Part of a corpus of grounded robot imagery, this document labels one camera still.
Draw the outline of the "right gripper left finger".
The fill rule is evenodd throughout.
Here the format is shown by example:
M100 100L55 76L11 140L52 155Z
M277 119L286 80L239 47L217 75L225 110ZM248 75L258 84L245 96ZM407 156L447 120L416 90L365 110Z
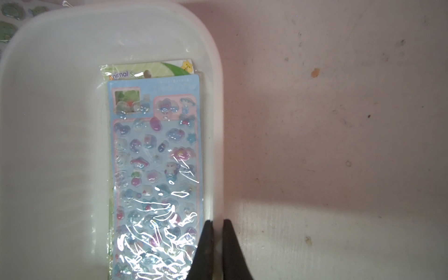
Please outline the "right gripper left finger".
M214 228L207 220L186 280L212 280L214 273Z

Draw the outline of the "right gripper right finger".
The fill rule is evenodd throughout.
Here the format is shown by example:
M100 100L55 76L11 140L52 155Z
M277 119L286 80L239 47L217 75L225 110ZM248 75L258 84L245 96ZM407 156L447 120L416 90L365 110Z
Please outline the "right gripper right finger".
M253 280L230 219L222 231L222 267L224 280Z

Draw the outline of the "blue pastel cloud sticker sheet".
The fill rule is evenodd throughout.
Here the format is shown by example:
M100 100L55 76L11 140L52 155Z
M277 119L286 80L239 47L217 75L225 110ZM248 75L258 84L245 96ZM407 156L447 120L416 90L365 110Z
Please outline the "blue pastel cloud sticker sheet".
M112 280L183 280L203 224L200 78L113 80Z

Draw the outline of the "white plastic storage tray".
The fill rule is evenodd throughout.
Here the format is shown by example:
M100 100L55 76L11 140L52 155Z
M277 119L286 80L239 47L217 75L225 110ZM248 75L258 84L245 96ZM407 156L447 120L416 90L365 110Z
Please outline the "white plastic storage tray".
M110 168L102 64L191 58L201 73L205 217L224 219L216 1L86 1L32 18L1 58L1 278L105 280Z

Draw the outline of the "green animal sticker sheet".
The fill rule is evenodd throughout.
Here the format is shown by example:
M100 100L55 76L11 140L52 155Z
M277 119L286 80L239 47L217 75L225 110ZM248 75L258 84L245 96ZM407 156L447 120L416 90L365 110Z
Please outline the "green animal sticker sheet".
M100 65L99 69L106 82L178 77L191 75L195 72L193 62L190 59L134 64L105 64Z

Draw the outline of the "green dinosaur sticker sheet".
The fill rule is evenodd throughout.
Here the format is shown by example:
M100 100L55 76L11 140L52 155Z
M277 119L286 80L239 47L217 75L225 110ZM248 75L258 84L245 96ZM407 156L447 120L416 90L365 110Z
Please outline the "green dinosaur sticker sheet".
M73 1L1 0L1 56L15 33L37 15L73 7Z

